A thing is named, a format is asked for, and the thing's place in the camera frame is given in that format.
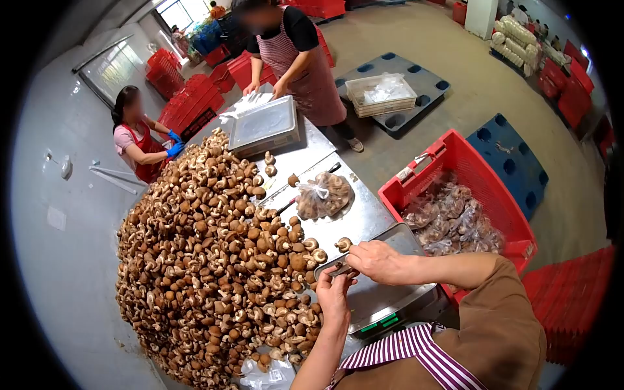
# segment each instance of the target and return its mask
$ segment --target striped apron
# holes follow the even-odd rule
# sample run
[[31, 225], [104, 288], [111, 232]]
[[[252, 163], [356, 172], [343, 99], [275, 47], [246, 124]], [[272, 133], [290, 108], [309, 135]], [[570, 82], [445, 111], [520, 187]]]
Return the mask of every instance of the striped apron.
[[[442, 330], [436, 324], [436, 331]], [[326, 390], [333, 389], [349, 371], [415, 357], [445, 390], [487, 390], [487, 388], [455, 359], [442, 350], [431, 337], [432, 324], [404, 329], [355, 352], [346, 358], [334, 374]]]
[[[258, 46], [262, 61], [269, 64], [279, 79], [293, 64], [299, 51], [284, 30], [284, 9], [282, 10], [280, 33], [270, 39], [262, 39], [259, 35]], [[321, 46], [311, 50], [312, 61], [299, 77], [288, 83], [287, 93], [297, 102], [297, 109], [315, 126], [331, 126], [347, 118], [338, 89], [331, 75], [329, 64]]]

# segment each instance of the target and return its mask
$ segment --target blue rubber glove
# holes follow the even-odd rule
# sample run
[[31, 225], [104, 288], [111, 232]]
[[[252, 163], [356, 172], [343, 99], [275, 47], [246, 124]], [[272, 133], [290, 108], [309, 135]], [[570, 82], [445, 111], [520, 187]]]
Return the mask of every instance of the blue rubber glove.
[[175, 157], [184, 150], [184, 143], [177, 142], [167, 151], [167, 158]]
[[176, 144], [182, 143], [182, 139], [180, 138], [180, 136], [174, 133], [173, 130], [169, 129], [169, 133], [167, 133], [167, 135], [169, 136], [169, 138], [174, 140]]

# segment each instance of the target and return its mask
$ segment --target brown shirt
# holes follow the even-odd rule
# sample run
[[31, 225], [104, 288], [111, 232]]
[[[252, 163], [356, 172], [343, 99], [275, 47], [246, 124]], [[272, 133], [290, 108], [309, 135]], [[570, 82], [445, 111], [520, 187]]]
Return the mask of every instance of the brown shirt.
[[[459, 303], [460, 330], [433, 338], [489, 390], [536, 389], [546, 354], [546, 334], [535, 319], [514, 265], [505, 258]], [[337, 390], [439, 389], [416, 358], [401, 359], [343, 378]]]

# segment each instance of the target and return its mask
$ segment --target red apron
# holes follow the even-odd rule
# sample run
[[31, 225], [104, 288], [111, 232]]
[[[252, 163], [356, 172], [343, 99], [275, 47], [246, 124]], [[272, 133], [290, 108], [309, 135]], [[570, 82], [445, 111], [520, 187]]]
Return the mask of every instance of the red apron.
[[[280, 33], [271, 39], [258, 38], [262, 61], [269, 64], [279, 79], [293, 64], [299, 51], [284, 30], [284, 9], [282, 10]], [[299, 77], [288, 83], [288, 93], [297, 102], [297, 109], [315, 126], [331, 126], [347, 118], [334, 77], [321, 46], [311, 50], [312, 61]]]
[[[158, 153], [164, 152], [165, 148], [160, 145], [158, 142], [154, 142], [152, 140], [152, 134], [150, 134], [150, 128], [144, 122], [137, 123], [137, 126], [141, 126], [143, 128], [143, 139], [141, 141], [137, 140], [137, 136], [134, 135], [134, 131], [127, 124], [122, 124], [126, 129], [130, 131], [132, 134], [132, 139], [134, 139], [134, 143], [139, 149], [147, 154], [147, 153]], [[145, 183], [154, 182], [158, 176], [160, 175], [160, 171], [167, 164], [167, 160], [162, 160], [159, 162], [155, 162], [153, 164], [145, 164], [141, 165], [137, 162], [137, 169], [134, 171], [136, 176], [143, 180]]]
[[[444, 327], [436, 324], [436, 330]], [[367, 345], [346, 358], [326, 390], [332, 390], [349, 373], [379, 364], [415, 357], [444, 390], [487, 390], [470, 371], [442, 350], [431, 337], [432, 324], [404, 329]]]

